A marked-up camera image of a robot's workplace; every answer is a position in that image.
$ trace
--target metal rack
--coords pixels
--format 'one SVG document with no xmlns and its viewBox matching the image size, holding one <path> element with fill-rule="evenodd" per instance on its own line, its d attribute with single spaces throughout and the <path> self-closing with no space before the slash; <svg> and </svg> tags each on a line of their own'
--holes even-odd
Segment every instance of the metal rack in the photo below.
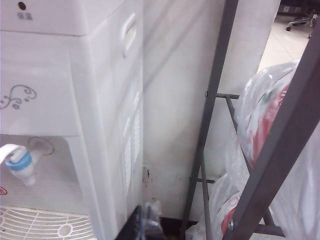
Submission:
<svg viewBox="0 0 320 240">
<path fill-rule="evenodd" d="M 206 239 L 212 239 L 208 192 L 208 183 L 212 181 L 206 179 L 204 148 L 216 98 L 226 100 L 234 129 L 237 131 L 238 127 L 234 120 L 232 99 L 238 99 L 239 96 L 217 93 L 237 5 L 238 0 L 226 0 L 224 4 L 223 21 L 206 92 L 179 240 L 185 239 L 197 182 L 202 182 Z M 222 240 L 248 240 L 253 233 L 285 237 L 282 229 L 275 225 L 269 206 L 320 120 L 318 40 L 320 40 L 320 24 L 315 27 L 312 38 L 306 46 L 254 169 L 243 154 L 250 176 Z M 259 224 L 262 218 L 265 224 Z"/>
</svg>

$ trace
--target white drip grate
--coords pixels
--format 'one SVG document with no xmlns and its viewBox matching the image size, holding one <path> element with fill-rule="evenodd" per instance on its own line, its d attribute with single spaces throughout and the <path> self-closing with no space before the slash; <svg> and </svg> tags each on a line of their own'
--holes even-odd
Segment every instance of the white drip grate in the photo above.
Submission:
<svg viewBox="0 0 320 240">
<path fill-rule="evenodd" d="M 87 215 L 1 206 L 1 240 L 96 240 Z"/>
</svg>

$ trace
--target black object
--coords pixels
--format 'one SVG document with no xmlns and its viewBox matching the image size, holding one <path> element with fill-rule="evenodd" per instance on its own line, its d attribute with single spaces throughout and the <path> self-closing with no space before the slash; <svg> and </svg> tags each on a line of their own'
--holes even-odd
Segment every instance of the black object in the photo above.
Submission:
<svg viewBox="0 0 320 240">
<path fill-rule="evenodd" d="M 20 1 L 19 3 L 18 3 L 18 7 L 21 9 L 21 10 L 26 10 L 26 5 L 22 2 L 22 1 Z"/>
<path fill-rule="evenodd" d="M 196 182 L 197 182 L 197 183 L 202 183 L 202 179 L 201 179 L 201 178 L 198 178 L 198 179 L 196 180 Z M 208 184 L 214 184 L 216 181 L 207 179 L 206 182 L 207 182 Z"/>
<path fill-rule="evenodd" d="M 115 240 L 140 240 L 143 234 L 143 214 L 140 205 L 136 206 Z"/>
<path fill-rule="evenodd" d="M 147 204 L 143 218 L 143 233 L 146 240 L 165 240 L 163 230 L 160 225 L 160 217 L 153 211 L 150 204 Z"/>
<path fill-rule="evenodd" d="M 168 239 L 178 238 L 180 233 L 180 227 L 182 224 L 181 219 L 161 217 L 160 224 L 163 229 L 163 234 Z M 196 221 L 189 221 L 187 224 L 187 228 L 190 228 L 192 225 L 195 225 L 195 224 L 197 224 Z"/>
</svg>

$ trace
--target office chair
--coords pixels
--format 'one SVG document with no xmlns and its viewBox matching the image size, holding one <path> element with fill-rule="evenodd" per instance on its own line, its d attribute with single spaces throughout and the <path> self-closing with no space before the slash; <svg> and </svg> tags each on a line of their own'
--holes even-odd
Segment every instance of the office chair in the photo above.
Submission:
<svg viewBox="0 0 320 240">
<path fill-rule="evenodd" d="M 313 27 L 316 24 L 316 19 L 320 14 L 320 0 L 309 0 L 306 5 L 309 16 L 301 17 L 289 22 L 286 27 L 287 31 L 291 30 L 291 26 L 305 25 L 308 23 L 309 27 Z"/>
</svg>

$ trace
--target water dispenser tap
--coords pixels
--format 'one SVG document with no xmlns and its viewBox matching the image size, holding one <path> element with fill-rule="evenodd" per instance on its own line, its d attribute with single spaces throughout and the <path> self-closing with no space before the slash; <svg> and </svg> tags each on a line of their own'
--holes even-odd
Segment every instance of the water dispenser tap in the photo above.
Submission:
<svg viewBox="0 0 320 240">
<path fill-rule="evenodd" d="M 53 152 L 52 144 L 42 137 L 30 138 L 29 145 L 30 151 L 25 146 L 11 143 L 0 147 L 0 163 L 5 161 L 10 172 L 27 186 L 36 182 L 34 169 L 41 156 Z"/>
</svg>

